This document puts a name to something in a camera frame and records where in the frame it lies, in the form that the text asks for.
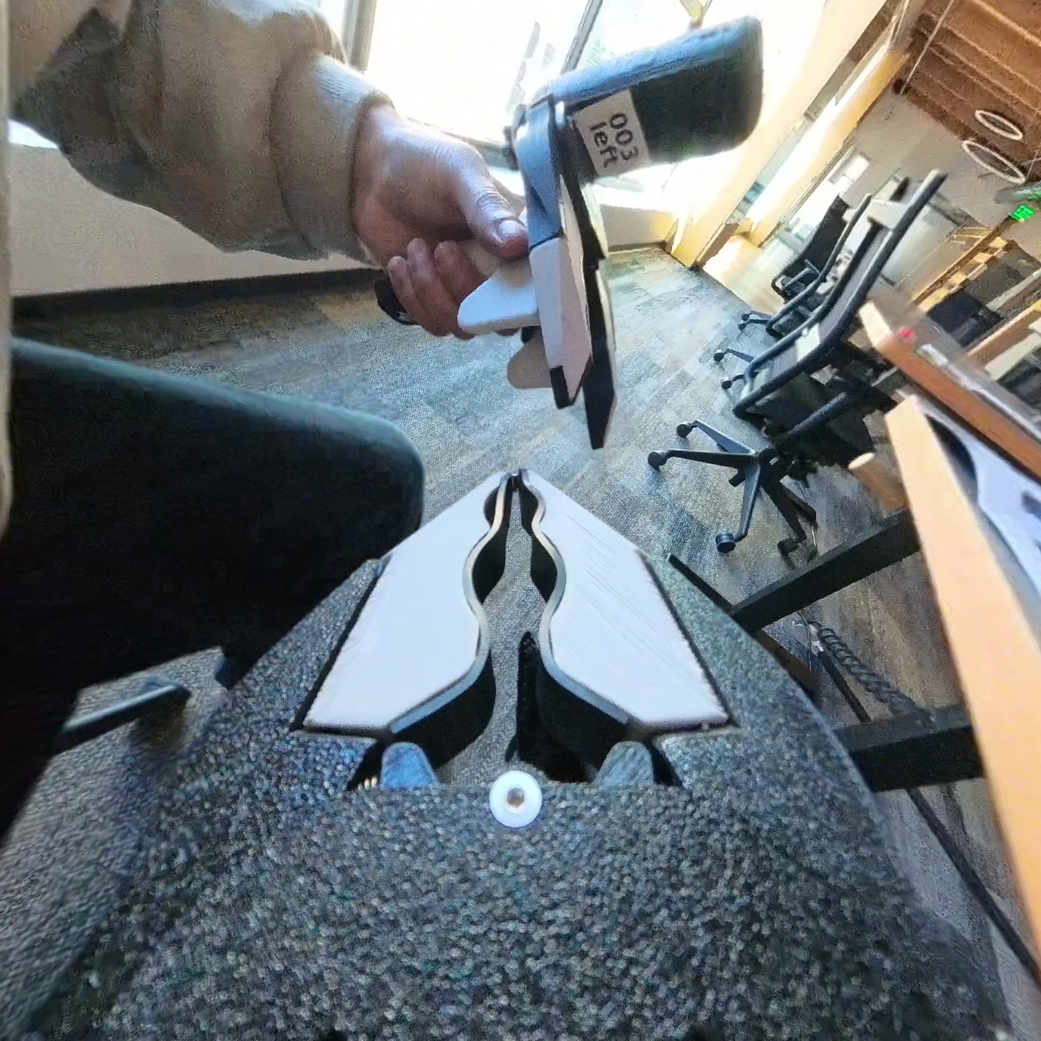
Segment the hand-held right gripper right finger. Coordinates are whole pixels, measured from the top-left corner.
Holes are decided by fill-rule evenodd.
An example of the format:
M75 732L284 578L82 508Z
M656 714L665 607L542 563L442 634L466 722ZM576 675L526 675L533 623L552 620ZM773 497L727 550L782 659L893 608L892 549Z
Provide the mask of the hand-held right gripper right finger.
M517 474L544 604L536 706L549 735L601 766L618 743L730 725L722 695L638 545L533 472Z

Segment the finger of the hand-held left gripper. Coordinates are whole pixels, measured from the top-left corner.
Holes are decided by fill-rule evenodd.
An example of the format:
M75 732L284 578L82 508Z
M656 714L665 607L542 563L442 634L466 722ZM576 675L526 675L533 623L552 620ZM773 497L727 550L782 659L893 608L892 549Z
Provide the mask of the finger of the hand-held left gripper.
M609 287L599 266L586 272L592 361L583 384L583 401L589 442L605 447L616 406L615 329Z
M536 345L510 361L509 381L518 389L549 388L556 407L568 408L592 362L582 237L554 237L509 262L477 242L461 247L486 279L460 304L460 329L471 335L535 329Z

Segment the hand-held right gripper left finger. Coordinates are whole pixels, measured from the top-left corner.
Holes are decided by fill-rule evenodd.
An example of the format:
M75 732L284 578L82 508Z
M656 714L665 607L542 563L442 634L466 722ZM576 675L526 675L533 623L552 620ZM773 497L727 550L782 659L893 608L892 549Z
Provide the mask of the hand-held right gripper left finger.
M505 568L513 487L492 474L381 560L304 730L410 742L437 768L469 747L496 703L484 602Z

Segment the person's left forearm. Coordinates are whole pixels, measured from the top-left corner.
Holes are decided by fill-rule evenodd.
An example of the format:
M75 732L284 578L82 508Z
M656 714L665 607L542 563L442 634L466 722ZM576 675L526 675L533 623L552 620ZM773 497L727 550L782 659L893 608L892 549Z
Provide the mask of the person's left forearm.
M7 2L14 117L97 189L225 251L369 261L362 121L388 99L312 2Z

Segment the black desk leg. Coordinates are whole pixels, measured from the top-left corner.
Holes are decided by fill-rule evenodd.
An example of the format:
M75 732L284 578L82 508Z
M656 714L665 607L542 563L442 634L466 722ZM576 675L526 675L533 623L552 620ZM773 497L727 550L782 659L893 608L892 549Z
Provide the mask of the black desk leg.
M717 608L767 648L808 692L809 672L798 672L796 661L781 646L769 643L765 628L918 551L912 515L904 508L870 532L828 551L737 605L727 601L676 555L670 554L667 560ZM836 736L872 791L955 784L984 775L972 725L958 706L924 709L912 705L895 710L886 719L845 725L836 731Z

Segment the wood-edged office desk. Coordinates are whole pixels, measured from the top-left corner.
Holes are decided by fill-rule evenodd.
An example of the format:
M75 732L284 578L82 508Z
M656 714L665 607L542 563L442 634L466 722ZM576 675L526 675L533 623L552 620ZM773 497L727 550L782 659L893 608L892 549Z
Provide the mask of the wood-edged office desk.
M931 318L895 293L859 310L878 355L918 390L1033 478L1040 478L1039 411L1005 388Z

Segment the person's left hand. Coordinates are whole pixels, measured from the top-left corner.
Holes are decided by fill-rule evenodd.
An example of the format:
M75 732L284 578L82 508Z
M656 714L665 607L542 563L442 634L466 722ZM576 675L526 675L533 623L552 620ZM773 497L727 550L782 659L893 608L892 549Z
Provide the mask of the person's left hand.
M407 315L436 337L469 339L461 303L484 281L462 242L501 261L525 257L528 235L480 154L461 139L369 109L357 138L351 219Z

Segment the black swivel office chair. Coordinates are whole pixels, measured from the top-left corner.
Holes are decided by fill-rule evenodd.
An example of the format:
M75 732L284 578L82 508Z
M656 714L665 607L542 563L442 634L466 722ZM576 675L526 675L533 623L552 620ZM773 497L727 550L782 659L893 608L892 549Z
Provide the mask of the black swivel office chair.
M868 192L856 208L844 215L844 223L838 224L837 204L833 204L826 213L826 230L828 238L826 255L810 256L810 248L806 248L795 257L789 266L775 278L772 286L781 293L784 299L782 306L770 316L761 312L744 313L738 323L738 330L747 329L750 324L761 324L765 332L776 342L780 342L791 332L798 331L801 326L811 319L815 311L826 302L826 297L834 287L843 272L847 261L841 256L849 240L852 232L863 224L863 218L872 200Z
M802 523L816 526L817 519L785 480L803 479L819 466L846 466L867 451L864 417L888 410L892 402L863 371L866 359L850 345L849 335L884 268L946 178L944 172L931 170L917 187L904 177L889 194L865 200L862 239L822 302L778 342L750 356L746 367L736 374L741 386L733 415L761 433L763 447L750 448L693 420L681 423L677 436L703 432L716 451L677 448L648 454L648 464L656 471L672 459L732 471L730 483L741 487L742 499L736 529L715 535L722 555L746 539L758 501L765 496L790 530L777 544L782 556L789 556L808 538Z

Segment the large window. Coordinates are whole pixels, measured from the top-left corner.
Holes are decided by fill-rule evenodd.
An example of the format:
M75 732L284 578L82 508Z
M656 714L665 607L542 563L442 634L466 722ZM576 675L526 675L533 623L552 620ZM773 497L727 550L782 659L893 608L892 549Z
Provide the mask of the large window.
M703 2L705 24L742 16L764 33L764 108L761 125L785 137L737 204L744 215L805 132L805 117L779 120L768 105L792 85L826 2ZM518 175L498 150L515 108L566 71L566 60L590 2L376 2L367 75L397 110L416 122L490 149L492 175L508 196L523 194ZM581 46L578 69L683 34L694 2L601 2ZM700 215L702 196L723 186L726 156L653 166L596 185L612 248L668 242L681 217Z

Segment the person's dark trouser leg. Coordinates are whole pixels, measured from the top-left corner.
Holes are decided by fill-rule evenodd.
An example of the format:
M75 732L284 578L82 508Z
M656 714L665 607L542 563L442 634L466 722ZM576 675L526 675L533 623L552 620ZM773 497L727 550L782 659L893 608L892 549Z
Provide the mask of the person's dark trouser leg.
M2 833L80 690L215 646L240 677L423 513L384 418L36 342L2 456Z

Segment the person's beige jacket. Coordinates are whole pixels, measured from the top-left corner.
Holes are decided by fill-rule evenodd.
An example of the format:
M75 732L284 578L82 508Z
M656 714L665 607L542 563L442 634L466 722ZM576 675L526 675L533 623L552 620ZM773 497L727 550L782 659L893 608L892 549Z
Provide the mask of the person's beige jacket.
M7 2L1 2L1 533L7 531L14 497L10 448L10 256L9 232L9 141L8 98L8 16Z

